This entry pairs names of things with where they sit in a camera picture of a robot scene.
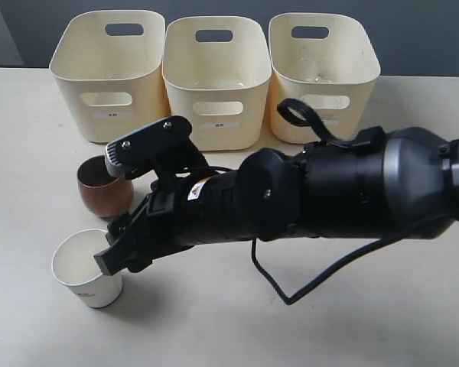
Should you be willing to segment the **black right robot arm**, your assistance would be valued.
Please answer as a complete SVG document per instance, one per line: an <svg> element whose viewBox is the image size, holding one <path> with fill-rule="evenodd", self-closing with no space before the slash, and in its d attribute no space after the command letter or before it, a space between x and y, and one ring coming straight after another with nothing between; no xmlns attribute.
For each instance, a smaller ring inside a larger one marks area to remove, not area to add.
<svg viewBox="0 0 459 367"><path fill-rule="evenodd" d="M433 239L459 221L459 139L423 128L361 131L294 156L263 148L235 170L207 163L188 133L149 126L106 149L110 173L157 174L109 225L100 271L136 273L197 245L288 238Z"/></svg>

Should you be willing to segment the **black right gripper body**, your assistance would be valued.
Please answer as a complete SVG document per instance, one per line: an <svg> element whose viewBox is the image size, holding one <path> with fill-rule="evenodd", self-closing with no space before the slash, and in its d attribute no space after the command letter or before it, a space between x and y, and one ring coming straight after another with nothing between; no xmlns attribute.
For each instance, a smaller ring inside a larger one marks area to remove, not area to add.
<svg viewBox="0 0 459 367"><path fill-rule="evenodd" d="M195 245L254 239L238 204L235 179L235 170L194 171L177 180L173 193L166 193L155 181L152 192L132 213L142 224L135 232L138 250L130 272L140 272L155 259Z"/></svg>

